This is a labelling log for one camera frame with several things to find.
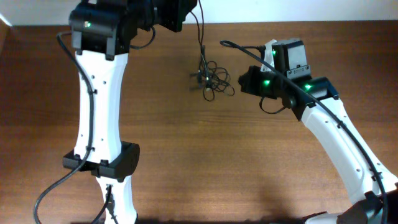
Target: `black bracket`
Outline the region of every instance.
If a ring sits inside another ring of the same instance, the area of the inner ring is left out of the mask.
[[[123,182],[125,177],[132,175],[136,170],[139,153],[140,149],[138,144],[122,142],[121,153],[113,162],[108,163],[108,161],[101,161],[100,164],[86,162],[80,171],[91,171],[93,176],[109,177]],[[74,169],[79,165],[81,159],[79,156],[75,156],[72,150],[63,157],[62,162],[64,168]]]

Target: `wooden table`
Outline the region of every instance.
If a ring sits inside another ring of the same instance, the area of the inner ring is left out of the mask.
[[[78,131],[77,70],[55,34],[67,27],[14,27],[0,58],[0,223],[32,223],[41,191],[66,174],[62,156]],[[259,65],[228,39],[261,45],[300,37],[314,77],[327,76],[358,131],[398,174],[398,22],[278,22],[207,25],[206,54],[226,67],[237,89],[212,103],[192,90],[199,60],[196,25],[132,51],[123,80],[120,133],[141,146],[133,175],[140,217],[244,221],[303,217],[350,207],[344,185],[319,142],[291,111],[267,115],[241,93],[238,77]],[[147,42],[139,32],[133,42]],[[280,100],[267,100],[269,110]],[[79,173],[44,199],[44,223],[92,220],[99,185]]]

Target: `green light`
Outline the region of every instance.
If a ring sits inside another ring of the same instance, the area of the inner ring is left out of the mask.
[[[304,86],[304,88],[308,91],[308,90],[310,90],[310,89],[312,88],[312,86],[311,86],[310,84],[306,84],[306,85]]]

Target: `white wall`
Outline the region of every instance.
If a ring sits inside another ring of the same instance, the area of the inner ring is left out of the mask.
[[[206,22],[398,19],[398,0],[201,0]],[[79,0],[0,0],[14,26],[67,24]],[[194,13],[200,15],[198,8]],[[187,22],[194,22],[189,15]]]

